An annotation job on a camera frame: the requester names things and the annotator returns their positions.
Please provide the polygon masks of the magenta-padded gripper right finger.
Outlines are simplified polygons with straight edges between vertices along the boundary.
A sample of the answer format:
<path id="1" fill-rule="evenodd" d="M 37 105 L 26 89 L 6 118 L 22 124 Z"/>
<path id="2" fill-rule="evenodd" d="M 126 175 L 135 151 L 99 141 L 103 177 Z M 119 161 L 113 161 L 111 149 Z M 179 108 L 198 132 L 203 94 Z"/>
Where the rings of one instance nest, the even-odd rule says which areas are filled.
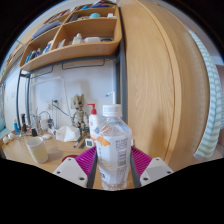
<path id="1" fill-rule="evenodd" d="M 130 164 L 135 188 L 146 186 L 173 173 L 160 157 L 151 158 L 135 147 L 131 148 Z"/>

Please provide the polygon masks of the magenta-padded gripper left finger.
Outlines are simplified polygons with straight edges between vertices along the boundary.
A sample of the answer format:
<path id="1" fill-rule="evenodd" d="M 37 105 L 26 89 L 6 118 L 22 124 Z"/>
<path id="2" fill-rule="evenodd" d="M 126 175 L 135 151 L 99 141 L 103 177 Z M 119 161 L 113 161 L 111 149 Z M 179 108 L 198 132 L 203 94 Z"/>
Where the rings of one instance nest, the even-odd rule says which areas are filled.
<path id="1" fill-rule="evenodd" d="M 97 153 L 96 148 L 92 147 L 76 158 L 66 157 L 53 174 L 81 187 L 92 189 L 96 167 Z"/>

